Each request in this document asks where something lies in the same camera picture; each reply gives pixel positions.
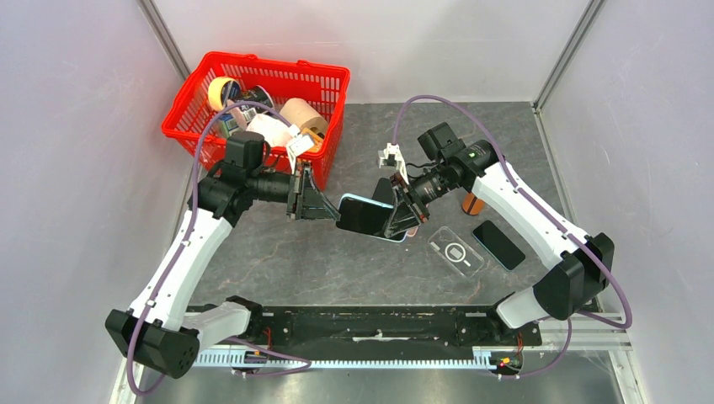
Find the clear phone case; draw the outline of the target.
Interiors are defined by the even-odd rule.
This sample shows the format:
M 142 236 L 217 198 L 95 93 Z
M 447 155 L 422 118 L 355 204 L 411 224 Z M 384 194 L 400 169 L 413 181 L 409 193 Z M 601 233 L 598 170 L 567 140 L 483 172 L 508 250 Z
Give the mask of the clear phone case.
M 484 265 L 484 259 L 448 226 L 442 226 L 429 239 L 429 245 L 463 278 L 472 278 Z

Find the black phone teal edge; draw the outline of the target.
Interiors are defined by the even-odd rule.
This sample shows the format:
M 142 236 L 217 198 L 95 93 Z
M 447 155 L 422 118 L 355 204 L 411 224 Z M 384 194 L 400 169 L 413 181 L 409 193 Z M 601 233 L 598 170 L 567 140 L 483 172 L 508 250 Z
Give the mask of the black phone teal edge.
M 491 221 L 477 226 L 472 235 L 508 271 L 525 261 L 525 254 Z

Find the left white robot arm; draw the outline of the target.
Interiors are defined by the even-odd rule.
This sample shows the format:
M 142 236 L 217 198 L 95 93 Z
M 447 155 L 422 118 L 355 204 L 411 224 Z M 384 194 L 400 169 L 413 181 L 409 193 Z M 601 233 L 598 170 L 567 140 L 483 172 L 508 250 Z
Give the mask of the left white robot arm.
M 283 204 L 294 220 L 338 220 L 310 163 L 297 163 L 292 173 L 269 170 L 268 147 L 250 131 L 227 140 L 224 158 L 196 183 L 178 234 L 146 288 L 128 309 L 108 314 L 105 328 L 131 362 L 178 379 L 203 350 L 231 337 L 250 344 L 263 336 L 262 306 L 241 297 L 195 316 L 186 313 L 217 248 L 254 202 Z

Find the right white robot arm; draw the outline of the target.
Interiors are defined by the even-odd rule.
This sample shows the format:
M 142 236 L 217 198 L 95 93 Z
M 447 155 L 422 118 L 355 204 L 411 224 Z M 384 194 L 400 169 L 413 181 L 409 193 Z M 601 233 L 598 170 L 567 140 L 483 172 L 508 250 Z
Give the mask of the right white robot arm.
M 390 177 L 394 206 L 383 226 L 386 237 L 427 222 L 430 203 L 453 189 L 464 189 L 503 217 L 548 270 L 530 288 L 494 305 L 486 321 L 493 342 L 509 343 L 522 326 L 541 318 L 567 320 L 610 285 L 612 240 L 604 233 L 592 237 L 558 214 L 516 175 L 492 143 L 466 145 L 446 123 L 427 130 L 418 143 L 434 165 L 414 179 L 405 171 Z

